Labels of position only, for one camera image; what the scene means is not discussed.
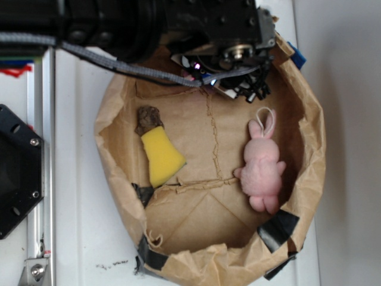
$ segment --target paper bag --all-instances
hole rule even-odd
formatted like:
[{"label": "paper bag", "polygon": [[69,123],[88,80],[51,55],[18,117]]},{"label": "paper bag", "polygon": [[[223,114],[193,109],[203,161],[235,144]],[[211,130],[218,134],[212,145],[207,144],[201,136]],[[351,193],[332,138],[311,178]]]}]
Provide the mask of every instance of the paper bag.
[{"label": "paper bag", "polygon": [[[272,53],[271,95],[252,104],[210,86],[169,88],[120,75],[110,83],[96,143],[121,219],[145,267],[159,276],[180,285],[248,285],[301,251],[323,191],[323,112],[279,36]],[[162,51],[146,65],[179,69]],[[134,133],[143,105],[159,109],[166,134],[187,159],[146,208],[140,191],[149,187],[148,159]],[[248,122],[262,106],[277,111],[273,139],[287,163],[274,217],[250,207],[232,173],[244,165]]]}]

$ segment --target metal bracket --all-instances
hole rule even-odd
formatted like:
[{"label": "metal bracket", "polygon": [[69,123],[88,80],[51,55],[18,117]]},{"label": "metal bracket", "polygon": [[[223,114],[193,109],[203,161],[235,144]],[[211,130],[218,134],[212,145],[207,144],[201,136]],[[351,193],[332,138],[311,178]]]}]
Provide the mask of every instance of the metal bracket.
[{"label": "metal bracket", "polygon": [[49,277],[44,285],[55,285],[54,260],[54,64],[55,52],[48,49],[41,62],[27,74],[27,121],[44,138],[43,192],[44,199],[27,217],[27,258],[49,258]]},{"label": "metal bracket", "polygon": [[51,275],[48,258],[27,259],[18,286],[49,286]]},{"label": "metal bracket", "polygon": [[256,49],[270,49],[276,43],[273,17],[268,10],[259,8],[258,20],[261,26],[262,42],[256,46]]},{"label": "metal bracket", "polygon": [[42,147],[42,138],[0,104],[0,240],[43,197]]}]

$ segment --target black hexagonal plate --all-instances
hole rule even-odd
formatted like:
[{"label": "black hexagonal plate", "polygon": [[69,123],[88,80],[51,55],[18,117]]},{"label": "black hexagonal plate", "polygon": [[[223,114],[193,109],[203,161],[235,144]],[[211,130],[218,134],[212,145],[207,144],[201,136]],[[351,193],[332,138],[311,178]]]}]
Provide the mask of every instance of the black hexagonal plate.
[{"label": "black hexagonal plate", "polygon": [[42,139],[0,104],[0,240],[42,199]]}]

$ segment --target pink stuffed bunny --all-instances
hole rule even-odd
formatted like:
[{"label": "pink stuffed bunny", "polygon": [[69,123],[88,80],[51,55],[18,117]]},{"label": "pink stuffed bunny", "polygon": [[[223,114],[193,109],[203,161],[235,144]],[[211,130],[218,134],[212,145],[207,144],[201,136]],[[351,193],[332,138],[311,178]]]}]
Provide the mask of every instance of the pink stuffed bunny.
[{"label": "pink stuffed bunny", "polygon": [[[270,112],[265,129],[258,117],[263,109]],[[277,195],[282,187],[281,175],[286,169],[286,163],[278,162],[279,148],[271,139],[276,123],[275,110],[262,107],[257,111],[257,119],[258,122],[249,122],[251,140],[243,152],[246,166],[235,169],[234,175],[241,179],[242,191],[250,196],[251,207],[258,212],[266,210],[273,215],[279,210]]]}]

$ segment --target screw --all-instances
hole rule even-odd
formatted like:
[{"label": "screw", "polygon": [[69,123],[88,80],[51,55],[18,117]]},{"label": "screw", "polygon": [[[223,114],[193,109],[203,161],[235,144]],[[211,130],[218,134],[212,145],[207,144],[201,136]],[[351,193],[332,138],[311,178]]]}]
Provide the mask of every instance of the screw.
[{"label": "screw", "polygon": [[226,17],[225,16],[221,16],[220,17],[220,24],[225,24],[226,23]]},{"label": "screw", "polygon": [[270,39],[270,40],[268,40],[268,45],[269,45],[269,46],[273,46],[273,45],[275,45],[275,41],[274,41],[274,39]]},{"label": "screw", "polygon": [[69,34],[69,41],[73,43],[82,43],[86,39],[86,33],[81,30],[72,31]]},{"label": "screw", "polygon": [[36,147],[40,145],[40,140],[38,140],[37,138],[33,138],[30,140],[30,145],[32,145],[33,147]]},{"label": "screw", "polygon": [[99,35],[98,43],[100,45],[106,45],[106,44],[110,43],[112,39],[113,39],[113,34],[111,34],[109,32],[102,32]]},{"label": "screw", "polygon": [[34,265],[31,270],[30,270],[30,273],[32,274],[32,276],[37,280],[37,279],[41,279],[44,275],[44,272],[45,272],[45,269],[42,267],[42,265],[40,264],[36,264]]},{"label": "screw", "polygon": [[255,26],[255,18],[254,17],[251,17],[250,19],[249,19],[249,26],[251,26],[251,27],[254,27]]}]

